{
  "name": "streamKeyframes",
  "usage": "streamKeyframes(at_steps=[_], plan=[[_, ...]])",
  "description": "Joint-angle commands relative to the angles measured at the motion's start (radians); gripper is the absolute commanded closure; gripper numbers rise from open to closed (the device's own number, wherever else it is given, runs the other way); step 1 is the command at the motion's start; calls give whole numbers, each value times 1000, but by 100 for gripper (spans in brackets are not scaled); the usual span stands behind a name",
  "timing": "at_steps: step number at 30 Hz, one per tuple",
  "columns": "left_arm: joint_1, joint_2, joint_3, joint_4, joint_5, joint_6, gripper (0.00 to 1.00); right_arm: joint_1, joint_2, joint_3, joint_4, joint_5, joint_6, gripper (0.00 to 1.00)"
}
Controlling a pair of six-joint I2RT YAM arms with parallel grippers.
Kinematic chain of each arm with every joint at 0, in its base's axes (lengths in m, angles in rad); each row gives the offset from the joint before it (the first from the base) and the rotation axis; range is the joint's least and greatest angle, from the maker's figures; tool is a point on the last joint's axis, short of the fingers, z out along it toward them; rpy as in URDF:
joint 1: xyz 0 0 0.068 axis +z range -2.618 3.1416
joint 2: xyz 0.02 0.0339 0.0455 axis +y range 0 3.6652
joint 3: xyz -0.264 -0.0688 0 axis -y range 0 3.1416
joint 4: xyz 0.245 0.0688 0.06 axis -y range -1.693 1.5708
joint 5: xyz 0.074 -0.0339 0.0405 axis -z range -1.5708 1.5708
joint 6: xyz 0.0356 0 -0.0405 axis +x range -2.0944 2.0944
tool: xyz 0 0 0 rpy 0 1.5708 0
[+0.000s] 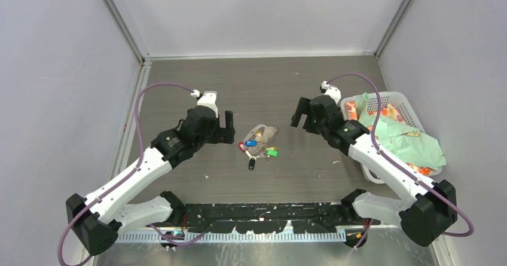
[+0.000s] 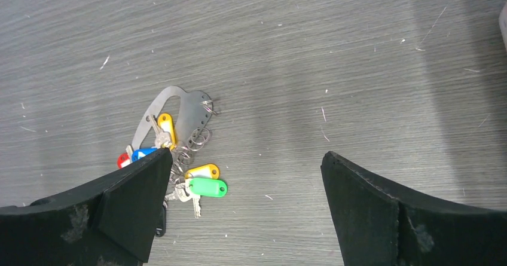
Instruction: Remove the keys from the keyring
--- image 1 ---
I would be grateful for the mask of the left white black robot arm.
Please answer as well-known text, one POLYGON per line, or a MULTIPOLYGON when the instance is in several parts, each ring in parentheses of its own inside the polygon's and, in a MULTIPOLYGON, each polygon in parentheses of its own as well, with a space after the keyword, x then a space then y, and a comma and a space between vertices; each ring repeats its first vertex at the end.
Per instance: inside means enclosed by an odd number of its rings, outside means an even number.
POLYGON ((182 223, 185 205, 170 191, 152 200, 130 204, 130 200, 161 176, 189 160, 205 144, 234 143, 234 114, 220 117, 206 106, 189 109, 185 119, 157 135, 140 157, 106 185, 82 197, 73 194, 66 201, 71 230, 91 256, 104 253, 119 236, 137 228, 182 223))

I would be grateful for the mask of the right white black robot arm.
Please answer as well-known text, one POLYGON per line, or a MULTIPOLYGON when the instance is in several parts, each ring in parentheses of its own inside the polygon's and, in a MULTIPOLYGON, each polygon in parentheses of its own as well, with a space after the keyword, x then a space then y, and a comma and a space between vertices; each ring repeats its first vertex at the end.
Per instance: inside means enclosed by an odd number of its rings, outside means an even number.
POLYGON ((297 127, 306 115, 303 129, 320 135, 327 144, 372 170, 397 199, 356 189, 341 201, 341 216, 348 224, 363 218, 400 227, 419 246, 429 246, 458 219, 456 189, 448 181, 435 182, 419 174, 372 141, 370 131, 357 121, 345 120, 329 95, 301 97, 291 126, 297 127))

